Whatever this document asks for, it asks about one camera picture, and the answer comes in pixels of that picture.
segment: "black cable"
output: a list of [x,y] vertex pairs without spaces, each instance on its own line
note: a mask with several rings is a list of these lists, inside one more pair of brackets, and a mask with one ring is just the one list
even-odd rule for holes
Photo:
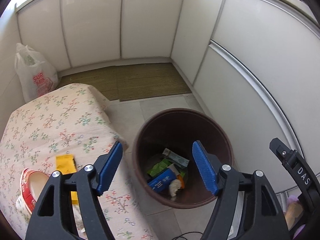
[[184,233],[184,234],[182,234],[182,235],[180,235],[180,236],[176,236],[176,237],[172,238],[171,240],[177,240],[178,238],[183,238],[183,239],[185,239],[185,240],[188,240],[188,239],[186,239],[186,238],[185,238],[185,237],[183,237],[183,236],[184,236],[184,235],[186,235],[186,234],[191,234],[191,233],[198,233],[198,234],[203,235],[203,233],[201,233],[201,232],[192,231],[192,232]]

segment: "floor mat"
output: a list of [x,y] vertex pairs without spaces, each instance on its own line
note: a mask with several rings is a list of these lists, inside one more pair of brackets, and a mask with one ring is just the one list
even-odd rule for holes
[[191,93],[171,63],[111,66],[62,77],[58,88],[83,83],[109,100],[120,101]]

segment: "brown trash bin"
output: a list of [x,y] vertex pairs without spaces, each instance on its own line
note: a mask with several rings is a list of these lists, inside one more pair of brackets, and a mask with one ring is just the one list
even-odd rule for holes
[[[178,209],[196,208],[216,197],[203,183],[192,157],[192,144],[200,140],[209,154],[215,154],[222,164],[233,165],[232,147],[222,128],[206,115],[185,108],[161,111],[140,128],[133,144],[133,168],[147,193],[160,203]],[[171,200],[167,192],[156,193],[147,184],[147,171],[160,161],[165,148],[190,160],[188,181]]]

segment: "paper cup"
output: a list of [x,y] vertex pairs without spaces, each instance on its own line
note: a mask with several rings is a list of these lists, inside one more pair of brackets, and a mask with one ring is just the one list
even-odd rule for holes
[[30,216],[48,179],[48,175],[42,171],[24,169],[20,178],[21,195],[16,201],[17,210]]

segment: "plastic bag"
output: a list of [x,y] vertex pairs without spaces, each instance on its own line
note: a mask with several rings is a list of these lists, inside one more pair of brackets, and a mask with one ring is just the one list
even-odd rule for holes
[[56,69],[44,56],[21,43],[17,43],[14,69],[26,103],[53,91],[59,83]]

